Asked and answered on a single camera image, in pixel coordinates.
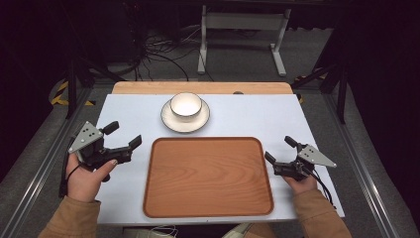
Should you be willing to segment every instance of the metal frame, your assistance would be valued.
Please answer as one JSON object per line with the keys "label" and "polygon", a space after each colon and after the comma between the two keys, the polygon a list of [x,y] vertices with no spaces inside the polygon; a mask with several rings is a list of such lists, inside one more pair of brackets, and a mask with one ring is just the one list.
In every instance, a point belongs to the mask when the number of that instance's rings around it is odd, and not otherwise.
{"label": "metal frame", "polygon": [[204,5],[201,15],[201,47],[197,72],[204,74],[206,71],[207,29],[247,29],[278,31],[277,40],[275,44],[270,44],[270,48],[278,74],[286,76],[279,49],[290,17],[290,11],[290,9],[286,9],[284,14],[207,13],[207,8]]}
{"label": "metal frame", "polygon": [[[88,99],[90,92],[90,88],[82,88],[77,104],[83,105],[83,103]],[[41,189],[49,177],[49,174],[53,169],[53,165],[55,164],[59,155],[62,154],[62,149],[65,147],[64,142],[69,138],[69,135],[71,134],[70,128],[74,124],[74,121],[76,120],[82,108],[82,106],[76,107],[72,115],[62,124],[50,150],[46,154],[43,163],[41,164],[34,178],[29,183],[28,189],[26,190],[24,196],[19,202],[18,207],[16,208],[0,237],[17,237],[18,232],[25,221],[25,218],[30,212],[38,195],[41,192]]]}
{"label": "metal frame", "polygon": [[334,102],[333,96],[331,94],[324,95],[324,100],[327,104],[327,108],[330,114],[334,117],[334,122],[337,126],[340,136],[343,138],[346,144],[347,150],[350,154],[350,163],[353,167],[353,171],[355,172],[359,184],[362,187],[373,217],[376,220],[380,232],[382,233],[382,237],[398,238],[399,235],[395,227],[392,225],[392,221],[388,215],[388,212],[386,211],[382,199],[380,198],[379,192],[377,191],[376,186],[370,177],[365,162],[358,156],[349,130],[347,129],[346,125],[340,123],[341,120],[335,113],[336,104]]}

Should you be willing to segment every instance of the person's right hand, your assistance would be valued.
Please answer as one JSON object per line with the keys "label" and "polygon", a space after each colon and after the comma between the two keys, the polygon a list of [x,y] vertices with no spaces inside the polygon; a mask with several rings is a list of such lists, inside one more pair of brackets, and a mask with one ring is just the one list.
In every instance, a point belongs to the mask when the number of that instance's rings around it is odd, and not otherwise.
{"label": "person's right hand", "polygon": [[308,178],[305,178],[301,181],[297,181],[291,177],[283,177],[283,179],[293,189],[294,195],[300,194],[308,190],[318,189],[317,181],[312,176],[309,176]]}

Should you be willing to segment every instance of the person's left hand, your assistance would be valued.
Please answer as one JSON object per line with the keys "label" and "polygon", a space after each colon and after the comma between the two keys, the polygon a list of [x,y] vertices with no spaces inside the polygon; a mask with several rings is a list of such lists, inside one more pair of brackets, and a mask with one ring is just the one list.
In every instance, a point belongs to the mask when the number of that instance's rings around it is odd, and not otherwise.
{"label": "person's left hand", "polygon": [[[117,166],[117,160],[107,162],[98,170],[91,172],[84,167],[77,168],[67,182],[67,196],[82,202],[93,202],[98,194],[102,180]],[[79,165],[75,154],[68,156],[66,174]]]}

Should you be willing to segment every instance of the metal rail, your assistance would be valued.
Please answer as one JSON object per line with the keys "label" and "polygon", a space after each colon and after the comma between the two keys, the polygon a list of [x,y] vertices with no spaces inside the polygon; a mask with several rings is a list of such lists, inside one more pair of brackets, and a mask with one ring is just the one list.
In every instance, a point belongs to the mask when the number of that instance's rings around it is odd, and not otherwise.
{"label": "metal rail", "polygon": [[358,156],[355,146],[353,144],[352,136],[346,127],[346,125],[340,122],[340,119],[336,113],[336,104],[334,98],[331,94],[324,95],[325,102],[330,114],[334,117],[334,122],[340,132],[341,137],[343,138],[346,147],[350,153],[350,163],[353,167],[353,170],[358,178],[359,184],[362,187],[362,190],[367,199],[367,203],[372,211],[374,219],[379,227],[382,237],[399,237],[395,227],[392,225],[390,217],[386,211],[386,208],[380,198],[380,195],[376,189],[376,186],[373,183],[373,180],[370,177],[368,169],[362,158]]}
{"label": "metal rail", "polygon": [[[82,88],[80,89],[80,94],[78,96],[77,105],[83,105],[84,102],[88,99],[88,96],[91,92],[91,88]],[[28,189],[26,190],[24,196],[22,197],[18,207],[13,213],[9,223],[6,225],[5,230],[0,237],[13,238],[17,237],[20,228],[22,227],[25,218],[30,212],[32,206],[34,205],[38,195],[41,192],[52,168],[55,164],[58,154],[61,153],[61,150],[64,146],[64,141],[68,138],[69,130],[73,125],[75,119],[80,113],[82,106],[78,106],[72,116],[64,121],[60,127],[56,138],[54,139],[50,150],[48,151],[43,163],[35,174],[34,178],[31,180]]]}

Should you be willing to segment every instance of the wooden tray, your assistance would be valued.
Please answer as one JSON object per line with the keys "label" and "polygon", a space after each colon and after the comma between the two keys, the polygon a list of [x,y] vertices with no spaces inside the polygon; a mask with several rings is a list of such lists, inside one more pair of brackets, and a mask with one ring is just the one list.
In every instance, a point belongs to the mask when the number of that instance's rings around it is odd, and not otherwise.
{"label": "wooden tray", "polygon": [[143,210],[151,218],[267,215],[261,142],[252,137],[154,141]]}

